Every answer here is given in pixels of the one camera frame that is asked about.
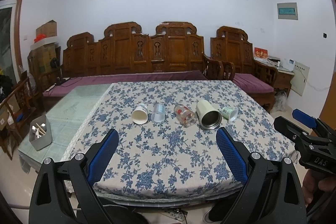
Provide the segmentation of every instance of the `door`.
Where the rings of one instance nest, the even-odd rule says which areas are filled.
[[[15,85],[19,75],[14,53],[15,3],[1,5],[0,1],[0,68]]]
[[[325,104],[320,115],[320,119],[333,129],[336,128],[335,106],[336,106],[336,72],[334,72],[333,78],[331,80],[329,93],[327,99],[325,100]]]

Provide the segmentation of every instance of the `green tablecloth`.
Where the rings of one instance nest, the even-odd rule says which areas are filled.
[[[36,151],[27,135],[20,144],[18,150],[22,169],[29,172],[30,167],[33,167],[38,171],[47,157],[60,161],[72,138],[90,112],[98,107],[100,99],[103,99],[110,86],[110,84],[78,86],[61,99],[46,114],[50,122],[52,143]]]

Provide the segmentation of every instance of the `electrical panel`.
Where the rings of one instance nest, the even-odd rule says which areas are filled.
[[[309,67],[303,65],[295,61],[294,66],[294,77],[291,80],[292,90],[294,90],[300,96],[303,95],[303,91],[305,90],[308,74],[309,74]]]

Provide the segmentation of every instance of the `white wall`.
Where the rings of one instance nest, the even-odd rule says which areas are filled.
[[[210,37],[222,25],[244,29],[255,46],[273,43],[272,0],[51,0],[50,11],[63,49],[74,34],[87,31],[97,41],[109,25],[128,21],[150,35],[163,21],[191,22],[204,36],[207,55]]]
[[[297,2],[299,20],[277,19],[275,15],[274,53],[310,67],[308,83],[317,89],[330,86],[336,53],[335,15],[331,0],[274,0],[276,3]],[[306,85],[303,96],[291,91],[292,108],[318,117],[328,90],[317,91]]]
[[[50,0],[22,0],[20,17],[20,49],[22,65],[28,70],[27,57],[30,45],[36,38],[36,29],[51,20]]]

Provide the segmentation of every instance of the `metal bolt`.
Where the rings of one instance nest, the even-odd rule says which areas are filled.
[[[76,154],[76,156],[75,156],[75,159],[76,160],[82,160],[84,158],[84,154],[82,154],[82,153],[78,153],[78,154]]]
[[[257,152],[253,152],[251,156],[252,156],[252,158],[254,158],[255,160],[260,159],[260,154],[257,153]]]
[[[51,158],[46,158],[46,159],[44,159],[43,163],[44,163],[44,164],[49,164],[49,163],[51,163]]]
[[[283,161],[287,164],[291,164],[292,160],[290,158],[284,158]]]

